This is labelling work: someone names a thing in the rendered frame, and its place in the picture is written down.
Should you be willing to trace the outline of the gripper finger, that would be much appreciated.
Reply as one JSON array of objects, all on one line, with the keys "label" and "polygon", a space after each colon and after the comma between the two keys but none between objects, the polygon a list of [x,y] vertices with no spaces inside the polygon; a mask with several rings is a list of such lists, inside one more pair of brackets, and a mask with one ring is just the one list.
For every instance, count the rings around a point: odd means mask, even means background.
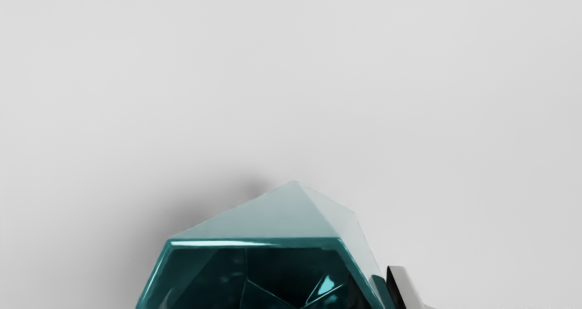
[{"label": "gripper finger", "polygon": [[423,303],[405,267],[387,266],[386,284],[396,309],[436,309]]}]

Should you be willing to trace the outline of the teal faceted mug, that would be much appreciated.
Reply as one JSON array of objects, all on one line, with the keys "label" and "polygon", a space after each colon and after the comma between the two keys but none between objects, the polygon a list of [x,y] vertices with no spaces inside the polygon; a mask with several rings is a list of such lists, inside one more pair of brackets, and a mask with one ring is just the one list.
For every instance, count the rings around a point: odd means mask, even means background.
[{"label": "teal faceted mug", "polygon": [[290,181],[170,237],[135,309],[404,309],[355,214]]}]

